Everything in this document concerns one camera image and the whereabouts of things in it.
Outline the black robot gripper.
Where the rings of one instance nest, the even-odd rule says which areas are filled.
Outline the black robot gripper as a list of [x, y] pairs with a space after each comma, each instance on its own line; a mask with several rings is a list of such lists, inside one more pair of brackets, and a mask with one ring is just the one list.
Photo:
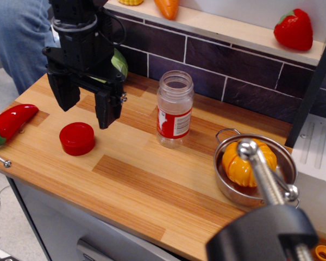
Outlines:
[[107, 129], [120, 118], [124, 103], [122, 74], [119, 79], [102, 83], [89, 77], [91, 69], [111, 59], [122, 41], [115, 40], [114, 15], [55, 15], [52, 27], [58, 33], [60, 47], [43, 50], [48, 60], [48, 81], [59, 107], [68, 111], [80, 100], [79, 88], [95, 94], [95, 110], [100, 129]]

